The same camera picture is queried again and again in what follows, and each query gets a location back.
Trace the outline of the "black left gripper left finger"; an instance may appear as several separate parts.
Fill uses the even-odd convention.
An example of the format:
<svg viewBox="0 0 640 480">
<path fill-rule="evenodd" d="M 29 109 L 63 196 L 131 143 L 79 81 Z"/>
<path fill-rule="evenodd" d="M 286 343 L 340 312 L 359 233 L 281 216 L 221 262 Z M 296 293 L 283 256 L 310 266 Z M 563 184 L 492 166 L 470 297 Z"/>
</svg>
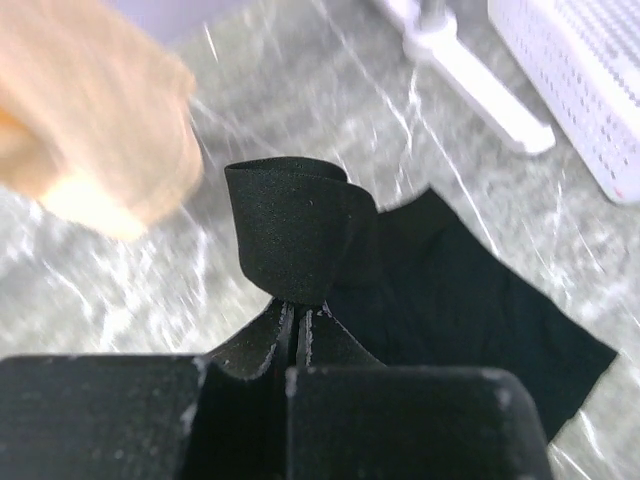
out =
<svg viewBox="0 0 640 480">
<path fill-rule="evenodd" d="M 1 363 L 5 479 L 281 479 L 293 306 L 205 354 Z"/>
</svg>

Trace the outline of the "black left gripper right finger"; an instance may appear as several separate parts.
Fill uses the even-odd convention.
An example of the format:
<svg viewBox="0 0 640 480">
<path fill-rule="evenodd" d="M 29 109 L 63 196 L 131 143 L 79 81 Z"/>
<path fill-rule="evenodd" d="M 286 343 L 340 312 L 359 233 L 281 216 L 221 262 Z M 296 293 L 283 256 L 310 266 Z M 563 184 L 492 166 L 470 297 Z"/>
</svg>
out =
<svg viewBox="0 0 640 480">
<path fill-rule="evenodd" d="M 312 364 L 314 312 L 287 312 L 286 478 L 551 478 L 537 410 L 511 373 Z"/>
</svg>

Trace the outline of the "black underwear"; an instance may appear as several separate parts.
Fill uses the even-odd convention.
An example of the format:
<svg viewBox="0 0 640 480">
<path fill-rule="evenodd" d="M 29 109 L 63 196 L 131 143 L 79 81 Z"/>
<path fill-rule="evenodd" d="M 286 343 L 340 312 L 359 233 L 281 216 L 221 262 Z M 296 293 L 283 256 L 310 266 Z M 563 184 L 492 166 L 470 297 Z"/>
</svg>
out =
<svg viewBox="0 0 640 480">
<path fill-rule="evenodd" d="M 321 160 L 259 159 L 224 174 L 244 276 L 276 299 L 327 306 L 387 365 L 508 371 L 554 437 L 616 359 L 433 190 L 379 211 Z"/>
</svg>

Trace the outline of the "beige hanging underwear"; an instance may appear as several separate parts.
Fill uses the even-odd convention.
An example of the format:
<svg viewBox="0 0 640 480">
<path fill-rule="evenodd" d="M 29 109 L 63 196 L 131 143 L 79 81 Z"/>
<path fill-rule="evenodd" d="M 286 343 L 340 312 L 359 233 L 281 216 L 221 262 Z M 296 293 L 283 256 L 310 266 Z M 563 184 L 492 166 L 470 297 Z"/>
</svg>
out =
<svg viewBox="0 0 640 480">
<path fill-rule="evenodd" d="M 178 57 L 100 1 L 5 1 L 1 183 L 61 219 L 138 238 L 202 177 L 194 89 Z"/>
</svg>

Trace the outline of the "white metal clothes rack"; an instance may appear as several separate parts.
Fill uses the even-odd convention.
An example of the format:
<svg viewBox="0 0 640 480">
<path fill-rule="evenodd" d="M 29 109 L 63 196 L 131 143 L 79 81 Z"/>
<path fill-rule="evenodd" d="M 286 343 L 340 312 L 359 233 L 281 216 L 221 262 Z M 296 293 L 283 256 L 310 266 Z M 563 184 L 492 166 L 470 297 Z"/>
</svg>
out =
<svg viewBox="0 0 640 480">
<path fill-rule="evenodd" d="M 444 1 L 377 0 L 401 34 L 405 56 L 434 68 L 511 150 L 530 156 L 555 146 L 541 122 L 458 38 L 455 14 Z"/>
</svg>

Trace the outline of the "white plastic laundry basket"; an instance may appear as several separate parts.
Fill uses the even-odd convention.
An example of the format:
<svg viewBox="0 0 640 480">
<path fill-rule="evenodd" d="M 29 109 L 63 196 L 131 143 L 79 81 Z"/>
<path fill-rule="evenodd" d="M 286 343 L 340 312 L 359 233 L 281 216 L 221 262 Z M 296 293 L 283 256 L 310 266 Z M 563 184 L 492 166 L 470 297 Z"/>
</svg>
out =
<svg viewBox="0 0 640 480">
<path fill-rule="evenodd" d="M 604 194 L 638 202 L 638 2 L 493 0 L 487 11 Z"/>
</svg>

